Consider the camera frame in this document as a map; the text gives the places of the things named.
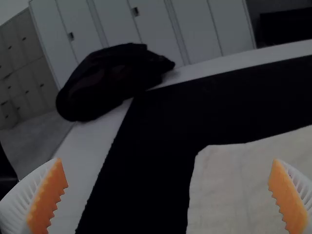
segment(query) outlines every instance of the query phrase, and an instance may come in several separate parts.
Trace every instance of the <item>black bag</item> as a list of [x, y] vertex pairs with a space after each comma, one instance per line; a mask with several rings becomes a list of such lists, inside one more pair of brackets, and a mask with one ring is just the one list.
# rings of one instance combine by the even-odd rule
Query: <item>black bag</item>
[[68, 121], [90, 121], [125, 99], [162, 82], [175, 63], [147, 50], [145, 44], [123, 44], [88, 55], [57, 96], [58, 113]]

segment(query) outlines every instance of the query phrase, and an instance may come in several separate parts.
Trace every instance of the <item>locker handle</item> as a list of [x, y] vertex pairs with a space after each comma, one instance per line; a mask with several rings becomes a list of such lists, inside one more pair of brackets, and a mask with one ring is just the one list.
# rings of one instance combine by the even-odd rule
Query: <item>locker handle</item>
[[74, 33], [73, 33], [73, 32], [70, 32], [70, 33], [68, 34], [68, 38], [69, 38], [70, 41], [75, 40]]
[[137, 7], [132, 8], [132, 14], [134, 17], [138, 17], [140, 15]]

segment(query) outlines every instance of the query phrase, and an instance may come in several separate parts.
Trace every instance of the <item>white wall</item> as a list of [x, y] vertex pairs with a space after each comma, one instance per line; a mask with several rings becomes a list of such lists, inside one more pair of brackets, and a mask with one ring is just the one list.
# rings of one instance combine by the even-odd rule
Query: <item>white wall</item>
[[0, 25], [28, 7], [28, 0], [0, 0]]

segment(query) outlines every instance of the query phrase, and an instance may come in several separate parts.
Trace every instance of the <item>white towel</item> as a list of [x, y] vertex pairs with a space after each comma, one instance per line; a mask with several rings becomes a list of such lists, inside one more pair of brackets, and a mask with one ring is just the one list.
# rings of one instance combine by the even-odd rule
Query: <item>white towel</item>
[[268, 191], [274, 158], [312, 180], [312, 126], [236, 145], [212, 145], [196, 156], [188, 234], [287, 234]]

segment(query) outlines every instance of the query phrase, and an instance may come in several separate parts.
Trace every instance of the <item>cabinet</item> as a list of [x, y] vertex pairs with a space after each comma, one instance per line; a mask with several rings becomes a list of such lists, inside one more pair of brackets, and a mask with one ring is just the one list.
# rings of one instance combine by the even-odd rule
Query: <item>cabinet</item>
[[109, 46], [141, 43], [127, 0], [94, 0]]
[[22, 120], [29, 119], [32, 117], [32, 111], [29, 107], [29, 104], [26, 100], [25, 95], [20, 95], [12, 99], [12, 103]]
[[31, 64], [31, 68], [45, 102], [49, 108], [54, 108], [58, 89], [53, 82], [53, 77], [46, 60], [44, 58], [38, 59]]
[[94, 19], [108, 46], [145, 43], [176, 67], [254, 48], [242, 0], [31, 0], [30, 7], [58, 88], [102, 48]]
[[30, 66], [25, 66], [16, 71], [16, 76], [23, 92], [36, 89], [37, 84], [33, 78]]
[[172, 0], [191, 63], [222, 56], [207, 0]]
[[1, 103], [0, 108], [0, 114], [2, 114], [0, 118], [0, 124], [3, 121], [2, 127], [11, 128], [18, 123], [18, 115], [10, 101]]
[[87, 1], [56, 1], [78, 62], [91, 52], [102, 49]]
[[63, 26], [57, 3], [54, 0], [32, 0], [30, 7], [55, 80], [58, 87], [62, 88], [78, 62]]
[[3, 81], [0, 81], [0, 104], [9, 100], [9, 94]]
[[19, 41], [23, 45], [28, 62], [32, 62], [43, 56], [38, 36], [29, 11], [18, 15], [14, 21]]
[[130, 7], [137, 11], [135, 22], [143, 43], [149, 50], [164, 55], [183, 66], [181, 52], [163, 0], [129, 0]]
[[8, 59], [8, 54], [4, 50], [0, 52], [0, 79], [8, 76], [11, 72], [13, 72], [13, 69]]
[[254, 49], [248, 12], [242, 0], [208, 0], [223, 55]]
[[22, 89], [20, 88], [20, 84], [18, 83], [17, 75], [15, 73], [4, 79], [4, 85], [11, 98], [22, 94]]
[[45, 105], [38, 89], [25, 91], [25, 96], [34, 115], [43, 114]]
[[12, 66], [15, 70], [27, 64], [26, 58], [23, 54], [20, 40], [18, 38], [13, 21], [6, 23], [0, 30], [3, 41], [8, 50]]

